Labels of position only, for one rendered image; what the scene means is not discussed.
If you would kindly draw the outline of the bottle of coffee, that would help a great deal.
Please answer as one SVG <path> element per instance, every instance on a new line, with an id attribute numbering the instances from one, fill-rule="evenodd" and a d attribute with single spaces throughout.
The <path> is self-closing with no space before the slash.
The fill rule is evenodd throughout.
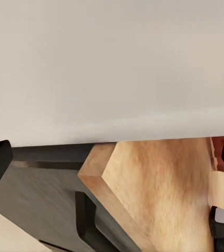
<path id="1" fill-rule="evenodd" d="M 224 238 L 224 209 L 212 206 L 210 212 L 210 227 L 212 236 L 216 238 Z"/>

